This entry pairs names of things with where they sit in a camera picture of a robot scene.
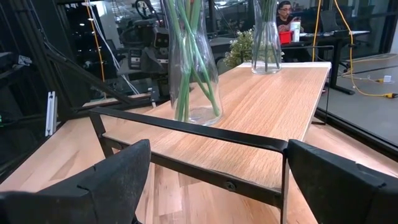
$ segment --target black metal bar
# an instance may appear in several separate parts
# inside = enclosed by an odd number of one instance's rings
[[[162,103],[165,103],[165,102],[166,102],[166,100],[160,100],[160,101],[158,101],[156,103],[157,104],[162,104]],[[108,105],[106,107],[107,108],[111,108],[111,109],[115,109],[115,110],[123,110],[124,111],[124,110],[131,110],[131,109],[134,109],[134,108],[142,108],[142,107],[145,107],[145,106],[152,106],[151,102],[149,101],[149,98],[148,99],[142,99],[142,100],[134,101],[134,104],[132,104],[132,105],[127,105],[125,103],[118,102],[118,104]],[[69,117],[69,119],[85,118],[85,117],[89,116],[90,109],[92,109],[92,108],[87,108],[87,109],[81,108],[81,109],[78,109],[77,113],[71,115]]]
[[[52,51],[52,50],[47,50],[47,56],[49,57],[50,60],[52,60],[54,63],[57,65],[61,65],[64,67],[69,68],[73,72],[71,72],[72,75],[76,76],[77,78],[82,79],[83,81],[97,87],[99,90],[113,96],[115,99],[119,100],[120,102],[131,104],[131,99],[128,98],[127,96],[124,96],[121,93],[118,93],[117,91],[114,91],[110,89],[105,83],[103,83],[99,78],[95,77],[93,74],[90,72],[87,72],[80,66],[74,64],[72,61],[69,59],[61,56],[60,54]]]
[[[397,1],[389,1],[388,11],[398,12],[398,2]],[[394,33],[397,27],[398,16],[391,15],[386,16],[384,19],[384,26],[381,35],[381,41],[379,44],[379,53],[388,53],[391,50],[392,41],[394,40]]]
[[[330,88],[340,91],[342,93],[346,93],[349,95],[355,94],[355,91],[343,88],[337,85],[337,76],[338,76],[338,67],[340,62],[340,55],[341,55],[341,48],[343,47],[343,39],[336,39],[335,40],[335,48],[333,51],[333,59],[331,62],[331,75],[330,75],[330,82],[326,83]]]
[[[287,193],[289,192],[289,163],[287,162],[286,154],[282,161],[282,206],[280,208],[280,224],[287,223]]]
[[[52,70],[50,62],[45,56],[45,47],[43,45],[43,37],[40,33],[39,27],[35,23],[36,17],[30,5],[25,0],[9,0],[12,10],[16,15],[16,20],[21,27],[21,31],[27,41],[30,51],[32,52],[32,59],[34,64],[39,69],[46,87],[50,91],[55,91],[58,95],[58,116],[61,120],[66,120],[66,117],[72,113],[70,105],[62,93],[59,83],[54,80],[55,71]]]
[[[254,26],[254,1],[248,0],[248,23],[249,27]]]
[[[325,110],[317,108],[315,116],[317,118],[325,117]],[[371,133],[359,126],[350,123],[349,121],[334,115],[328,114],[328,124],[352,138],[362,142],[363,144],[371,147],[377,152],[387,156],[388,158],[398,162],[398,146],[374,133]]]
[[[216,16],[215,16],[215,9],[214,9],[214,0],[208,0],[209,4],[209,19],[211,21],[210,30],[217,36],[217,23],[216,23]]]
[[[281,50],[293,50],[293,49],[326,49],[333,50],[335,47],[332,45],[326,46],[300,46],[300,47],[281,47]]]
[[[129,146],[129,144],[104,137],[104,141],[101,143],[108,147],[122,150]],[[182,162],[171,157],[161,155],[156,152],[151,152],[151,162],[158,164],[162,167],[172,169],[181,174],[188,175],[190,177],[202,180],[206,183],[221,187],[230,192],[234,192],[260,202],[281,208],[282,194],[281,189],[272,189],[257,185],[253,182],[240,179],[238,177],[218,172],[216,170],[204,169],[202,167],[194,166],[186,162]]]
[[[105,158],[112,156],[113,155],[113,150],[111,147],[109,147],[105,139],[103,137],[103,134],[106,132],[104,123],[102,122],[101,116],[98,113],[90,113],[90,120],[91,123],[93,123],[93,127],[95,130],[95,134],[97,135],[98,141],[101,144],[102,151],[104,152]]]
[[[329,82],[330,79],[331,79],[331,71],[329,71]],[[330,86],[328,86],[328,95],[326,96],[325,124],[328,123],[329,95],[330,95]]]
[[[112,110],[109,108],[94,108],[90,112],[112,116],[115,118],[122,118],[129,121],[149,124],[160,128],[167,128],[174,131],[181,131],[212,139],[218,139],[236,144],[242,144],[245,146],[256,147],[259,149],[267,149],[279,153],[282,153],[282,150],[285,149],[287,146],[287,142],[280,139],[257,136],[254,134],[240,133],[237,131],[230,131],[219,128],[212,128],[197,124],[172,121],[169,119],[157,118],[142,114],[128,113],[125,111]]]
[[[312,121],[311,124],[314,124],[314,125],[326,125],[325,122],[319,122],[319,121]]]

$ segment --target glass vase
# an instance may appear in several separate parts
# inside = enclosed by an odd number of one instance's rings
[[[163,0],[169,25],[169,85],[174,118],[211,125],[222,115],[218,72],[206,34],[205,0]]]
[[[276,0],[254,0],[254,44],[251,70],[256,74],[276,73],[281,68],[281,50],[276,26]]]

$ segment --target wooden table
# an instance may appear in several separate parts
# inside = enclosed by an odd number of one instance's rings
[[[303,140],[330,67],[328,62],[286,63],[277,74],[253,75],[250,65],[242,64],[222,74],[220,94],[224,113],[214,127],[285,141]],[[146,115],[172,119],[173,110],[165,103]],[[253,187],[284,191],[282,154],[277,152],[132,121],[124,121],[107,132],[95,129],[103,149],[106,141],[107,147],[118,147],[118,143],[127,146],[140,139],[149,139],[154,154],[173,162],[194,166],[197,171],[216,171]],[[193,173],[174,165],[168,168],[183,174]]]

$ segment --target yellow cable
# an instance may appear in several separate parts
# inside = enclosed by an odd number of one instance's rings
[[[90,18],[90,22],[91,22],[91,28],[93,29],[93,33],[94,33],[95,44],[97,46],[97,51],[98,51],[98,55],[99,55],[99,62],[101,62],[102,82],[105,82],[104,63],[102,61],[102,56],[101,56],[101,52],[100,52],[100,45],[98,43],[97,33],[94,28],[94,22],[93,22],[94,19],[92,18],[91,12],[90,12],[90,3],[88,2],[88,0],[85,0],[85,2],[86,2],[87,14],[88,14],[88,17]]]
[[[318,32],[318,23],[319,23],[320,11],[321,11],[321,0],[319,0],[319,2],[318,2],[317,23],[315,24],[315,33],[314,33],[314,36],[313,36],[312,47],[315,47],[315,44],[317,42],[317,32]],[[314,61],[315,61],[315,48],[312,48],[312,62],[314,62]]]
[[[362,92],[356,85],[354,82],[354,75],[353,75],[353,45],[354,45],[354,36],[353,33],[351,31],[351,29],[349,28],[349,25],[346,21],[346,19],[344,18],[344,15],[340,9],[340,7],[338,6],[337,0],[335,0],[335,4],[336,4],[336,8],[338,10],[338,12],[340,13],[341,19],[343,20],[345,26],[347,27],[348,31],[349,31],[349,36],[351,37],[351,46],[349,47],[349,62],[351,64],[350,68],[349,68],[349,73],[351,75],[351,81],[355,87],[355,89],[358,90],[358,92],[362,95],[365,96],[384,96],[384,97],[389,97],[389,95],[392,95],[393,93],[385,93],[385,94],[368,94],[368,93],[364,93]]]

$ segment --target light wood tabletop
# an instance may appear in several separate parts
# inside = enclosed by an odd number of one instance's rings
[[[249,66],[242,64],[222,74],[219,85],[224,113],[214,127],[303,140],[329,69],[330,63],[295,63],[273,75],[253,75]],[[173,110],[165,103],[145,114],[172,119]],[[282,186],[282,155],[276,152],[132,121],[107,129],[104,135],[127,144],[149,139],[151,150],[167,157],[265,187]]]

